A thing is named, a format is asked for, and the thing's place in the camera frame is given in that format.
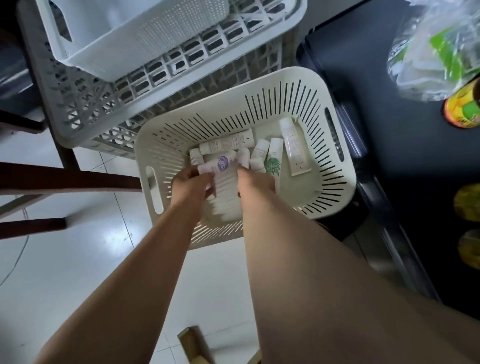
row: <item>white tube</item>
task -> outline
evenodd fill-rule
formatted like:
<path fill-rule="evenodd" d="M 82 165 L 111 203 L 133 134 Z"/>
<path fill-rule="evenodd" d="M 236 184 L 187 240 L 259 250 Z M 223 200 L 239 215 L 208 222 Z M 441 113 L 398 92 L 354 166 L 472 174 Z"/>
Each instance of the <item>white tube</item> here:
<path fill-rule="evenodd" d="M 223 138 L 211 140 L 209 142 L 201 143 L 200 152 L 203 155 L 227 152 L 232 149 L 239 150 L 243 146 L 246 148 L 253 148 L 255 146 L 255 140 L 253 139 L 253 132 L 251 129 L 225 136 Z"/>
<path fill-rule="evenodd" d="M 245 167 L 246 169 L 250 168 L 250 150 L 248 150 L 248 148 L 240 148 L 237 153 L 237 159 L 239 166 Z"/>
<path fill-rule="evenodd" d="M 280 194 L 280 172 L 282 169 L 283 139 L 272 138 L 267 157 L 267 173 L 275 180 L 275 192 Z"/>
<path fill-rule="evenodd" d="M 310 172 L 312 170 L 307 155 L 303 150 L 300 136 L 293 124 L 291 117 L 280 120 L 280 129 L 285 140 L 285 149 L 287 150 L 288 162 L 292 176 Z"/>
<path fill-rule="evenodd" d="M 198 166 L 198 173 L 204 174 L 208 172 L 220 173 L 226 170 L 237 158 L 237 152 L 229 150 L 221 157 L 218 157 L 210 162 Z"/>
<path fill-rule="evenodd" d="M 265 164 L 262 158 L 252 158 L 250 159 L 250 168 L 253 172 L 267 173 L 265 169 Z"/>
<path fill-rule="evenodd" d="M 262 162 L 265 162 L 265 158 L 267 156 L 268 147 L 270 146 L 270 142 L 265 139 L 259 139 L 255 149 L 252 152 L 252 158 L 261 158 Z"/>
<path fill-rule="evenodd" d="M 199 148 L 190 149 L 189 154 L 190 154 L 190 162 L 192 166 L 199 166 L 205 163 L 204 157 L 200 153 Z"/>

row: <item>stacked basket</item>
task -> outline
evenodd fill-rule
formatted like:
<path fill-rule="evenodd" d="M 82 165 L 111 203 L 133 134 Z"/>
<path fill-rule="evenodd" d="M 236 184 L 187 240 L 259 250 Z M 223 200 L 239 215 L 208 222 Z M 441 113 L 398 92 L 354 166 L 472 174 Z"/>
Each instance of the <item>stacked basket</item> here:
<path fill-rule="evenodd" d="M 152 117 L 290 66 L 307 0 L 229 2 L 225 20 L 109 83 L 57 61 L 35 0 L 21 0 L 20 25 L 57 141 L 135 158 L 137 134 Z"/>

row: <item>white plastic basket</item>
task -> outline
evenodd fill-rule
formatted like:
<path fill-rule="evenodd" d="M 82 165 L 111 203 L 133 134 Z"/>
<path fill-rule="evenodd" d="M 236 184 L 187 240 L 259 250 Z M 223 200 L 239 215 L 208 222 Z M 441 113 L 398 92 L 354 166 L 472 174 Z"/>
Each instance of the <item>white plastic basket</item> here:
<path fill-rule="evenodd" d="M 248 128 L 255 140 L 282 137 L 278 120 L 285 113 L 300 117 L 314 168 L 291 177 L 284 149 L 281 197 L 311 219 L 344 208 L 355 192 L 356 175 L 329 91 L 315 72 L 290 67 L 160 115 L 143 126 L 135 152 L 152 221 L 169 206 L 170 182 L 190 164 L 191 148 Z M 223 222 L 224 216 L 214 213 L 221 203 L 238 209 L 235 193 L 230 191 L 228 201 L 219 198 L 223 197 L 205 202 L 205 217 L 195 228 L 191 249 L 243 235 L 241 219 Z"/>
<path fill-rule="evenodd" d="M 226 18 L 228 0 L 36 0 L 54 57 L 114 82 Z"/>
<path fill-rule="evenodd" d="M 134 158 L 149 118 L 291 65 L 296 37 L 287 31 L 306 8 L 307 0 L 230 0 L 224 21 L 115 83 L 54 59 L 34 0 L 20 0 L 17 13 L 56 140 Z"/>

